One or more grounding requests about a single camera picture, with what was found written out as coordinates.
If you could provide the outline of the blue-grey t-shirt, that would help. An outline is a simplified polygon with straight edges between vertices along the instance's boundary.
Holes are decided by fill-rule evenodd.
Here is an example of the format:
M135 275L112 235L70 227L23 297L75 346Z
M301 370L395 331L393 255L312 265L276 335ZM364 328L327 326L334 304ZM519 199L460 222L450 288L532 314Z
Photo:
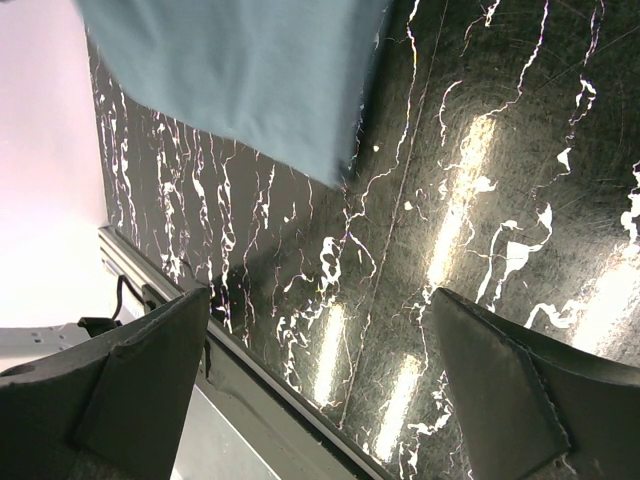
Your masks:
M387 1L81 1L122 90L327 186L342 182Z

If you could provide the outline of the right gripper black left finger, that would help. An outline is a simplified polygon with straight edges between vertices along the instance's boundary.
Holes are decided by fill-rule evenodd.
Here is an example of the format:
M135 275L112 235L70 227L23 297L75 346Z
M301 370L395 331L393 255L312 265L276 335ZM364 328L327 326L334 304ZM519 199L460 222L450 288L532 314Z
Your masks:
M210 317L207 289L1 374L4 479L167 479Z

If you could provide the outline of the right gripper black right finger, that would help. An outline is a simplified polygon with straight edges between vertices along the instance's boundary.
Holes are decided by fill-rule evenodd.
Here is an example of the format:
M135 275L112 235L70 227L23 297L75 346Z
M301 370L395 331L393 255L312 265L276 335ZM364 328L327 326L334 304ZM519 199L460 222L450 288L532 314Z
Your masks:
M639 476L639 370L526 329L439 288L434 328L478 479Z

